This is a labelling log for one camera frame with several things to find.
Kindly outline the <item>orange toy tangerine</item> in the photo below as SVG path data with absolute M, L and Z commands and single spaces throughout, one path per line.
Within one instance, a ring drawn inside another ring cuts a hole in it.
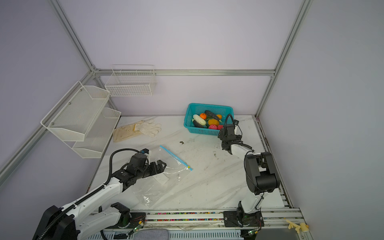
M 206 120 L 207 119 L 207 115 L 205 113 L 201 113 L 200 114 L 200 117 L 203 119 L 203 120 Z

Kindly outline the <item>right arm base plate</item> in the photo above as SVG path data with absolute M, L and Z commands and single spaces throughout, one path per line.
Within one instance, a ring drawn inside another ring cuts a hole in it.
M 237 211 L 224 211 L 224 225 L 225 227 L 263 227 L 264 218 L 261 211 L 252 214 L 245 214 Z

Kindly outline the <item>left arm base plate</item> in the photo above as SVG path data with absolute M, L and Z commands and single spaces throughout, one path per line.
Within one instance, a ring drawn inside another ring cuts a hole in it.
M 119 229 L 133 229 L 140 221 L 144 222 L 145 219 L 146 213 L 144 212 L 122 214 L 115 227 Z

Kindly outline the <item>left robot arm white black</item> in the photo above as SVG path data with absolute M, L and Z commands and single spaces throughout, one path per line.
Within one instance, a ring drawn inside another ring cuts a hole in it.
M 137 180 L 162 174 L 167 164 L 161 160 L 149 161 L 149 150 L 133 150 L 134 155 L 117 171 L 113 171 L 114 151 L 109 160 L 105 183 L 62 207 L 51 206 L 44 213 L 33 236 L 34 240 L 85 240 L 108 227 L 135 228 L 144 224 L 145 215 L 133 217 L 131 210 L 116 202 L 105 210 L 102 205 L 133 186 Z

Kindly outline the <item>clear zip top bag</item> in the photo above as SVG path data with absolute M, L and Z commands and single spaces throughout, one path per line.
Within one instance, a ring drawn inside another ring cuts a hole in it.
M 132 187 L 139 203 L 146 207 L 152 207 L 193 171 L 186 162 L 163 146 L 159 146 L 155 150 L 153 159 L 155 162 L 162 161 L 166 164 L 164 171 L 140 179 Z

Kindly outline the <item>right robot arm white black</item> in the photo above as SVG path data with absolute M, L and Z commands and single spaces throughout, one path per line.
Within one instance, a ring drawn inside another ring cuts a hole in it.
M 222 149 L 243 161 L 246 183 L 252 193 L 239 201 L 235 224 L 249 226 L 262 224 L 261 205 L 265 197 L 280 187 L 280 176 L 273 156 L 269 152 L 257 153 L 242 141 L 242 131 L 237 124 L 225 124 L 218 138 Z

